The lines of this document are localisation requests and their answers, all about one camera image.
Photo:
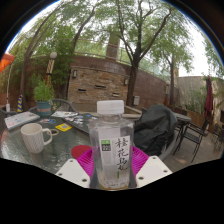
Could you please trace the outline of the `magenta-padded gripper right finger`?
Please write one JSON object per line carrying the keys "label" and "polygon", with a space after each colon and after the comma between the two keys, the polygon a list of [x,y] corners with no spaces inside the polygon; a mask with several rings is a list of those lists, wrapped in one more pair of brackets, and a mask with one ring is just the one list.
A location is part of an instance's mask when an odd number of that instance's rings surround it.
{"label": "magenta-padded gripper right finger", "polygon": [[171,174],[171,170],[157,156],[148,156],[137,147],[133,148],[131,167],[137,188]]}

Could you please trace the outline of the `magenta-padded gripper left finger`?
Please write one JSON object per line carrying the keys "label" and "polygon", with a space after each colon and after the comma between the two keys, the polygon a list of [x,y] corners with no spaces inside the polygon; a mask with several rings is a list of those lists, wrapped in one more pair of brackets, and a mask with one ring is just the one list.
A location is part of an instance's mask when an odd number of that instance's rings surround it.
{"label": "magenta-padded gripper left finger", "polygon": [[78,186],[89,188],[93,171],[92,149],[88,147],[77,159],[69,159],[56,175]]}

